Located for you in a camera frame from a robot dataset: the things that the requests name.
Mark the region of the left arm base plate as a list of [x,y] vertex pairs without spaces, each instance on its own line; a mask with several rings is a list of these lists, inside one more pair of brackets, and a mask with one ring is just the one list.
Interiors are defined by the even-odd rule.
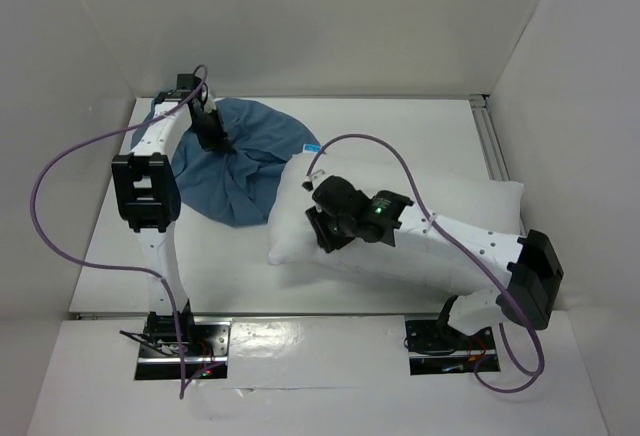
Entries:
[[196,318],[186,335],[179,341],[172,322],[150,322],[134,332],[120,330],[119,334],[137,345],[134,379],[136,381],[179,381],[181,379],[180,352],[184,353],[185,380],[226,379],[229,369],[231,322]]

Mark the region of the blue fabric pillowcase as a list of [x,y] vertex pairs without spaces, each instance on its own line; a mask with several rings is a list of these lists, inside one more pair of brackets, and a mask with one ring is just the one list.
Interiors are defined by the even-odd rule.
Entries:
[[232,98],[215,103],[234,152],[204,152],[194,136],[182,137],[171,160],[182,205],[230,226],[262,224],[284,166],[316,139],[295,118],[261,103]]

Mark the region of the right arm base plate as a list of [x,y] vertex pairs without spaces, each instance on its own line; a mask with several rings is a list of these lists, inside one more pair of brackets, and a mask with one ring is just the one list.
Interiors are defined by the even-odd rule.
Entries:
[[448,327],[440,327],[435,319],[406,319],[403,345],[408,352],[412,376],[454,375],[499,372],[493,330],[481,329],[467,336]]

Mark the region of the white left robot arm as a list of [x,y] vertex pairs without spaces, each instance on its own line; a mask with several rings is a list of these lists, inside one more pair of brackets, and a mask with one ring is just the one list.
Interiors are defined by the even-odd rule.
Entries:
[[136,130],[129,152],[111,163],[119,215],[159,274],[149,283],[147,337],[176,355],[193,350],[198,333],[175,250],[182,202],[171,160],[187,133],[204,152],[234,152],[201,67],[179,74],[175,87],[154,99],[151,118]]

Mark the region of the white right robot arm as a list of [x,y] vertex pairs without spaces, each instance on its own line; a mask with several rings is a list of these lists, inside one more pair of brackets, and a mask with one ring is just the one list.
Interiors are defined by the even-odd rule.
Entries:
[[305,212],[319,248],[344,255],[374,247],[403,269],[432,259],[442,270],[420,269],[427,281],[450,293],[436,335],[460,347],[480,330],[507,321],[531,331],[549,325],[563,269],[549,237],[479,228],[423,210],[412,198],[389,190],[372,197],[346,179],[306,179],[312,205]]

